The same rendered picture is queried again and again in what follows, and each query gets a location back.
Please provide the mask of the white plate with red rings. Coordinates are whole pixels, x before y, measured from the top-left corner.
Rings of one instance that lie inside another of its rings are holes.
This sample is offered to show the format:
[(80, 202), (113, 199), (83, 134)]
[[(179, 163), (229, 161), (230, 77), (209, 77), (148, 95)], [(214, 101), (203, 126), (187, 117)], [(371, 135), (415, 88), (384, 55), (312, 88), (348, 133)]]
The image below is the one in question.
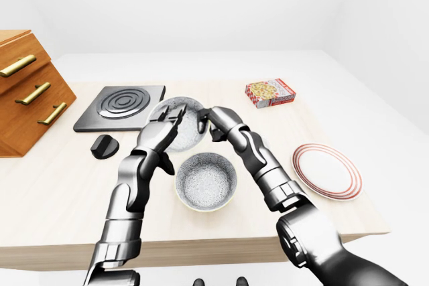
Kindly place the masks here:
[(328, 145), (300, 145), (292, 154), (292, 166), (307, 187), (331, 200), (353, 200), (363, 192), (363, 180), (355, 164)]

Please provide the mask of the patterned grey bowl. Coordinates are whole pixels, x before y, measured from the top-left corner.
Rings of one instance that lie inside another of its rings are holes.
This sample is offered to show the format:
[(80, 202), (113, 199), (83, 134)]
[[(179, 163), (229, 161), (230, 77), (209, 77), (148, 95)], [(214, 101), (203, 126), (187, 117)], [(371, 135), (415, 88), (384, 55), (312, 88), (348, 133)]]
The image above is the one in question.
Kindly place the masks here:
[(149, 119), (165, 106), (169, 106), (169, 113), (181, 104), (186, 104), (186, 112), (182, 122), (178, 126), (178, 134), (170, 146), (166, 149), (167, 152), (183, 152), (198, 145), (205, 133), (198, 132), (197, 116), (198, 111), (203, 109), (203, 105), (197, 100), (187, 96), (176, 96), (159, 102), (149, 114)]
[(198, 153), (179, 168), (175, 179), (179, 199), (189, 208), (212, 212), (224, 207), (237, 189), (233, 164), (217, 153)]

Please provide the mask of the silver robot left hand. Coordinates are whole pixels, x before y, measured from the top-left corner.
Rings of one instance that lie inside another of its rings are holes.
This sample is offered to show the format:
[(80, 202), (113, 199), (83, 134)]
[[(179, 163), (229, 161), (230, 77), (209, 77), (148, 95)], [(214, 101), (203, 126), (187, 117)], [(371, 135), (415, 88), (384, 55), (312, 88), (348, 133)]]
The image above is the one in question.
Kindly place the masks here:
[(141, 151), (152, 150), (158, 154), (160, 161), (158, 167), (167, 174), (174, 175), (174, 166), (165, 150), (170, 146), (178, 134), (178, 125), (182, 122), (186, 113), (186, 104), (178, 105), (170, 109), (168, 105), (155, 112), (148, 124), (141, 130), (137, 137), (137, 146), (131, 152), (132, 155), (140, 154)]

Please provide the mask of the flat dark stove plate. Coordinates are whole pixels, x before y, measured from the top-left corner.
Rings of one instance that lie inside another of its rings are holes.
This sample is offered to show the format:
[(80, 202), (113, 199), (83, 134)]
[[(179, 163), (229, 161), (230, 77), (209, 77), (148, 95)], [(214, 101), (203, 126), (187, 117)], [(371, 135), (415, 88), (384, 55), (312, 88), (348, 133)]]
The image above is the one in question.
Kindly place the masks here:
[(106, 86), (74, 124), (76, 132), (139, 131), (166, 87)]

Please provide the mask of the wooden cabinet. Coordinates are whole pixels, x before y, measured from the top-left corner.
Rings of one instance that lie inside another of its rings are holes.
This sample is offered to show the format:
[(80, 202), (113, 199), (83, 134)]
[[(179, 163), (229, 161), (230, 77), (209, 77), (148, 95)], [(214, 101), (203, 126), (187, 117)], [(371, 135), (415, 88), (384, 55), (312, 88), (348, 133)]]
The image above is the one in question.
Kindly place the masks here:
[(0, 46), (1, 45), (3, 45), (3, 44), (6, 44), (6, 43), (9, 43), (9, 42), (11, 42), (11, 41), (13, 41), (13, 40), (16, 40), (17, 38), (21, 38), (21, 37), (23, 37), (23, 36), (25, 36), (25, 35), (27, 35), (27, 34), (29, 34), (29, 33), (32, 33), (32, 31), (30, 31), (30, 30), (0, 30)]

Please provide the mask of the printed red food box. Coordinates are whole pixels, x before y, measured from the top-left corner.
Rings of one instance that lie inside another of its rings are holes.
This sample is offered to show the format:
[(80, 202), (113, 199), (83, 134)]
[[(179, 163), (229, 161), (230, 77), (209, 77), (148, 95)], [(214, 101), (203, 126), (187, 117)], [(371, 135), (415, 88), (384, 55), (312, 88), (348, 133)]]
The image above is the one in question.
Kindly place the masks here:
[(292, 102), (296, 96), (280, 78), (247, 84), (245, 94), (257, 109)]

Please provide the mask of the silver robot right hand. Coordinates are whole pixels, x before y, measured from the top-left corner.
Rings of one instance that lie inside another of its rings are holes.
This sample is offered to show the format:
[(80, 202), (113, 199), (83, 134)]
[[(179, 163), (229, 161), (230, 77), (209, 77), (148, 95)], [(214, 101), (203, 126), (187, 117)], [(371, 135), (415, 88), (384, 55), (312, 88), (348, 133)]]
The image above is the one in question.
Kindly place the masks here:
[(232, 109), (214, 106), (211, 109), (200, 109), (197, 112), (197, 129), (203, 134), (207, 122), (210, 121), (210, 134), (212, 141), (226, 141), (230, 130), (242, 123), (239, 115)]

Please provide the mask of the round black knob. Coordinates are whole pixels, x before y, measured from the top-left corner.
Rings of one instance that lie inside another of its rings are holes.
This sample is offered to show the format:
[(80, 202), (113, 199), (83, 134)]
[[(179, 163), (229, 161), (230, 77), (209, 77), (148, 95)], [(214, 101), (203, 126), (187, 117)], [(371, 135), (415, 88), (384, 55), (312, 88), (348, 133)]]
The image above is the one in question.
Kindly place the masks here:
[(119, 142), (110, 135), (100, 135), (90, 148), (96, 159), (107, 159), (119, 150)]

